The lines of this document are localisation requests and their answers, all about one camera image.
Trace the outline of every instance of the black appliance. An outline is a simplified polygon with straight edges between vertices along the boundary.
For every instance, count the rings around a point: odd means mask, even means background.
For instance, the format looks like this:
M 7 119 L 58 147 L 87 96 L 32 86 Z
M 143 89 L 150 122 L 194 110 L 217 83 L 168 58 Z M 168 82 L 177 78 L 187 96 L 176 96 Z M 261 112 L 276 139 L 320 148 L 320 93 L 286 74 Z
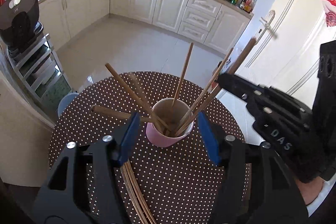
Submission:
M 0 15 L 0 37 L 11 58 L 23 53 L 43 31 L 38 0 L 7 0 Z

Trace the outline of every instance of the cabinet handle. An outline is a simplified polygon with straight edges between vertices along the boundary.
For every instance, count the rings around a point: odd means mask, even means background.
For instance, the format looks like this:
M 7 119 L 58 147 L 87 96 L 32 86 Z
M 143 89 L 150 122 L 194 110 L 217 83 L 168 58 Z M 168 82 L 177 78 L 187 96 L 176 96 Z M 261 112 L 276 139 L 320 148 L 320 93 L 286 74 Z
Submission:
M 220 19 L 221 15 L 222 15 L 222 11 L 219 11 L 218 16 L 217 16 L 217 20 Z

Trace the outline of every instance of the screw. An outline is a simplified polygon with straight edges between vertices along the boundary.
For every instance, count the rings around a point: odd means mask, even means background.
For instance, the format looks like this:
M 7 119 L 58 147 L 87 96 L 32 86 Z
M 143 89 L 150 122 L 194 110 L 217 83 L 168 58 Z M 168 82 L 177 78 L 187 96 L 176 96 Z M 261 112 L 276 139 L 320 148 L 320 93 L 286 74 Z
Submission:
M 262 142 L 262 143 L 260 144 L 260 146 L 263 147 L 263 148 L 266 148 L 266 149 L 271 148 L 271 144 L 268 143 L 268 142 Z
M 225 139 L 229 142 L 233 142 L 236 139 L 236 137 L 233 135 L 226 135 Z
M 67 143 L 67 148 L 69 149 L 72 149 L 76 146 L 76 143 L 75 142 L 70 142 L 70 143 Z
M 112 138 L 111 135 L 106 135 L 106 136 L 103 137 L 103 141 L 104 141 L 104 142 L 110 142 L 112 139 L 113 139 L 113 138 Z
M 264 112 L 271 114 L 273 111 L 269 107 L 264 107 Z

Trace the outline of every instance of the chopstick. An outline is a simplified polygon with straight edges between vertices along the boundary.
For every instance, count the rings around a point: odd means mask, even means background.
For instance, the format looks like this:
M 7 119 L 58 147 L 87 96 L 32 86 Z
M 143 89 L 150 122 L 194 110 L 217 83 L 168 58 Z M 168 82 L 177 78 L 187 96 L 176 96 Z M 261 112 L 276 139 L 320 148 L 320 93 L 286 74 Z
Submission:
M 124 165 L 127 169 L 127 173 L 128 176 L 130 177 L 132 186 L 134 188 L 135 194 L 138 198 L 138 200 L 140 201 L 140 205 L 142 206 L 142 210 L 145 212 L 147 218 L 149 219 L 149 221 L 151 222 L 151 224 L 156 224 L 156 221 L 151 213 L 151 211 L 148 208 L 148 205 L 145 201 L 145 198 L 143 197 L 141 190 L 139 188 L 139 185 L 137 183 L 137 179 L 135 178 L 134 172 L 132 170 L 132 166 L 131 163 L 129 162 L 129 160 L 125 163 Z
M 175 104 L 176 100 L 179 98 L 182 83 L 183 83 L 184 76 L 185 76 L 185 72 L 187 71 L 187 67 L 188 67 L 188 64 L 189 64 L 191 51 L 193 50 L 193 46 L 194 46 L 194 43 L 190 43 L 189 50 L 188 50 L 187 56 L 186 56 L 185 61 L 184 61 L 184 66 L 183 66 L 183 69 L 182 69 L 180 81 L 177 85 L 177 89 L 176 89 L 176 92 L 175 92 L 175 96 L 174 96 L 174 100 L 173 100 L 173 103 L 171 105 L 171 108 L 174 107 L 174 104 Z
M 207 93 L 207 91 L 208 91 L 209 87 L 211 86 L 211 84 L 214 82 L 214 80 L 217 79 L 218 75 L 221 73 L 221 70 L 222 70 L 223 66 L 225 65 L 226 61 L 228 60 L 228 58 L 229 58 L 230 54 L 232 53 L 232 51 L 233 51 L 233 48 L 230 49 L 229 53 L 222 60 L 222 63 L 220 64 L 220 66 L 215 71 L 215 73 L 212 76 L 212 78 L 210 79 L 209 83 L 206 85 L 206 87 L 201 92 L 201 94 L 197 97 L 197 99 L 195 100 L 195 102 L 193 103 L 193 105 L 189 108 L 189 110 L 186 112 L 186 114 L 183 116 L 183 118 L 179 122 L 178 126 L 174 130 L 177 130 L 178 128 L 180 128 L 186 122 L 186 120 L 188 119 L 188 117 L 190 116 L 190 114 L 194 111 L 195 107 L 199 104 L 199 102 L 202 100 L 203 96 Z
M 109 70 L 109 72 L 113 75 L 115 79 L 120 83 L 120 85 L 123 86 L 123 88 L 129 93 L 129 95 L 140 105 L 143 106 L 144 109 L 150 114 L 152 112 L 151 108 L 146 108 L 146 106 L 143 104 L 141 99 L 134 93 L 134 91 L 125 83 L 125 81 L 120 77 L 120 75 L 112 68 L 112 66 L 109 63 L 105 64 L 105 67 Z M 157 120 L 163 124 L 163 126 L 167 129 L 169 129 L 169 126 L 157 115 L 156 116 Z
M 135 78 L 134 74 L 129 73 L 128 74 L 129 77 L 131 78 L 132 82 L 135 85 L 135 88 L 138 91 L 138 95 L 140 96 L 142 103 L 143 103 L 143 107 L 147 110 L 147 112 L 149 113 L 149 115 L 151 116 L 151 118 L 154 120 L 154 125 L 157 128 L 157 130 L 163 134 L 163 130 L 161 128 L 161 125 L 158 122 L 158 116 L 153 112 L 151 106 L 149 105 L 147 98 L 145 97 L 145 94 L 142 91 L 142 88 L 140 87 L 140 84 L 138 83 L 137 79 Z
M 108 115 L 108 116 L 112 116 L 118 119 L 125 119 L 128 120 L 131 117 L 131 114 L 129 113 L 125 113 L 125 112 L 120 112 L 120 111 L 116 111 L 110 108 L 106 108 L 103 106 L 97 106 L 97 105 L 93 105 L 91 106 L 91 111 L 94 113 L 98 113 L 98 114 L 102 114 L 102 115 Z M 140 116 L 140 121 L 141 122 L 153 122 L 152 118 L 148 118 L 148 117 L 143 117 Z
M 243 63 L 243 61 L 246 59 L 248 54 L 251 52 L 252 48 L 256 44 L 256 39 L 253 37 L 250 39 L 248 44 L 245 46 L 241 54 L 238 56 L 237 60 L 233 63 L 233 65 L 228 69 L 228 74 L 234 74 L 239 66 Z M 211 101 L 217 96 L 217 94 L 222 90 L 222 88 L 217 84 L 215 89 L 210 93 L 209 97 L 205 99 L 203 104 L 200 105 L 200 107 L 194 112 L 194 114 L 187 119 L 187 121 L 182 125 L 182 127 L 179 128 L 179 130 L 175 133 L 175 137 L 178 137 L 182 134 L 182 132 L 188 127 L 188 125 L 195 120 L 198 113 L 203 111 L 210 103 Z

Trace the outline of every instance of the tiled floor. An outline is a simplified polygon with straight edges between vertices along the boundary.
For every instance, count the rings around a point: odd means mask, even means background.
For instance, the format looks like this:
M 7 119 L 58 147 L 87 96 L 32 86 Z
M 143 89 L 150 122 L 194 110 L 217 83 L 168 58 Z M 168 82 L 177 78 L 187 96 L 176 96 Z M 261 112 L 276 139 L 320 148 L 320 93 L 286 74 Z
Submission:
M 77 91 L 118 72 L 156 71 L 180 76 L 189 43 L 160 28 L 119 17 L 105 18 L 64 45 L 57 54 Z M 195 43 L 185 79 L 205 87 L 222 60 Z

